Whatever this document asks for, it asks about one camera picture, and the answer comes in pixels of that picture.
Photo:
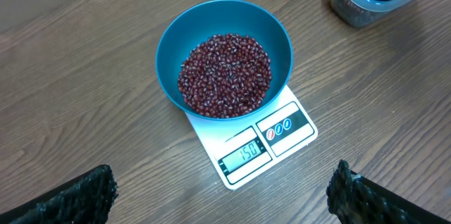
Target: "digital scale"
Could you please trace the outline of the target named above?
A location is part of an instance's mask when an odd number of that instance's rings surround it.
[[[318,130],[285,86],[263,110],[215,121],[186,114],[228,189],[237,189],[314,141]]]

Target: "blue button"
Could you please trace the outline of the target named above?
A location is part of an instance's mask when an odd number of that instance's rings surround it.
[[[274,130],[276,131],[276,135],[281,135],[283,132],[283,127],[281,124],[277,124]]]
[[[289,118],[286,118],[286,119],[283,121],[283,128],[284,128],[285,130],[289,130],[289,129],[291,128],[291,120],[290,120]]]

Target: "red bean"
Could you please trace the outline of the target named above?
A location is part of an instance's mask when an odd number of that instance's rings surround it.
[[[183,61],[178,89],[202,116],[241,116],[260,107],[272,79],[270,63],[254,38],[214,35]]]

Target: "scale button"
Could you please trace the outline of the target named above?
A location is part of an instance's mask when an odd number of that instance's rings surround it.
[[[284,128],[285,130],[289,130],[289,129],[291,128],[291,120],[290,120],[289,118],[286,118],[286,119],[283,121],[283,128]]]
[[[274,133],[274,129],[273,129],[273,128],[270,128],[270,129],[268,129],[268,130],[266,131],[266,139],[267,139],[267,140],[273,140],[273,138],[274,138],[275,135],[276,135],[276,134]]]
[[[281,124],[276,125],[276,135],[281,135],[283,132],[283,127]]]

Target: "wooden table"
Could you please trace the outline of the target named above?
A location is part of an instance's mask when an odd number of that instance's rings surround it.
[[[338,223],[325,191],[342,158],[451,220],[451,0],[363,30],[329,0],[248,0],[289,32],[319,137],[235,192],[156,80],[163,31],[202,1],[61,0],[0,34],[0,212],[107,163],[110,223]]]

